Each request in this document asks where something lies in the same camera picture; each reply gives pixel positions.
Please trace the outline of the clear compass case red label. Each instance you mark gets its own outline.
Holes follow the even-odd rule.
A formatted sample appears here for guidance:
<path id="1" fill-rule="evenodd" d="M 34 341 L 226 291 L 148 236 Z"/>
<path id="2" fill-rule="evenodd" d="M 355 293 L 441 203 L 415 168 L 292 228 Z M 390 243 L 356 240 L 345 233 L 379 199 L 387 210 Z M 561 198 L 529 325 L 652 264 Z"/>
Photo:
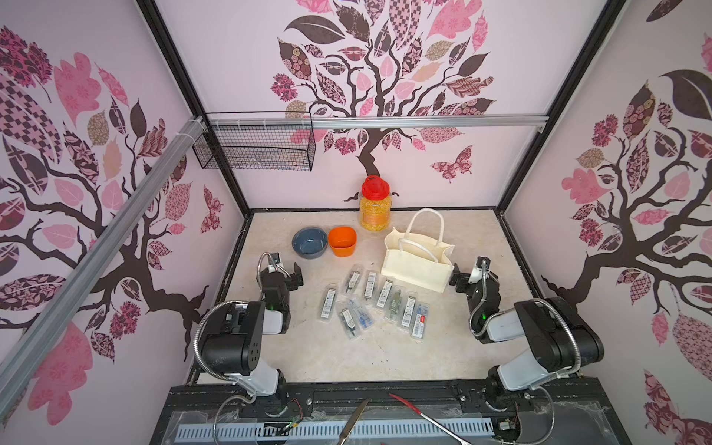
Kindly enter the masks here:
<path id="1" fill-rule="evenodd" d="M 422 341 L 428 327 L 429 306 L 426 303 L 417 303 L 413 311 L 411 338 Z"/>

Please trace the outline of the clear compass case green parts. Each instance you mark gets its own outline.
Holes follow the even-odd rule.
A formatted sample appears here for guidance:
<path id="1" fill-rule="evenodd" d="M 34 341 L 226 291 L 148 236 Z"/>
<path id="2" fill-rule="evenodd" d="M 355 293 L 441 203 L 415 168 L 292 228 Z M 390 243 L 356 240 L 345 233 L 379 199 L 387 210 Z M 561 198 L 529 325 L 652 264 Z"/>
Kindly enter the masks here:
<path id="1" fill-rule="evenodd" d="M 401 287 L 393 287 L 385 307 L 387 321 L 396 323 L 402 316 L 403 293 Z"/>

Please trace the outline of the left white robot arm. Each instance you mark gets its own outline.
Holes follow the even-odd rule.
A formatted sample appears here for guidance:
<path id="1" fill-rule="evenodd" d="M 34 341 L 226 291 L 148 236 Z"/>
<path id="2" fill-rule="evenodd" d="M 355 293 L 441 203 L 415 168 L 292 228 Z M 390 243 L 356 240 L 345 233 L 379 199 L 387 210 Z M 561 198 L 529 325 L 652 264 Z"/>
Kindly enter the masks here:
<path id="1" fill-rule="evenodd" d="M 258 284 L 259 300 L 225 301 L 203 317 L 193 339 L 195 361 L 204 373 L 250 396 L 287 403 L 284 374 L 261 359 L 261 343 L 289 330 L 290 293 L 303 285 L 302 271 L 297 264 L 291 274 L 265 268 Z"/>

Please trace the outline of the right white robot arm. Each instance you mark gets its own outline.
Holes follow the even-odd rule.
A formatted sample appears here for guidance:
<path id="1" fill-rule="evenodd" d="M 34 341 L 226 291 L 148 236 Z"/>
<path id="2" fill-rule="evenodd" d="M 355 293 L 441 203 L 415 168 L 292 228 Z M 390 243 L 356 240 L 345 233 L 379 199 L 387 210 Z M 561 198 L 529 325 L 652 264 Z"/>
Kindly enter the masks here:
<path id="1" fill-rule="evenodd" d="M 484 383 L 484 399 L 502 411 L 515 395 L 541 388 L 604 359 L 604 344 L 563 298 L 518 301 L 501 310 L 500 283 L 488 258 L 478 258 L 470 273 L 454 266 L 449 284 L 467 297 L 470 332 L 482 344 L 526 339 L 515 359 L 496 365 Z"/>

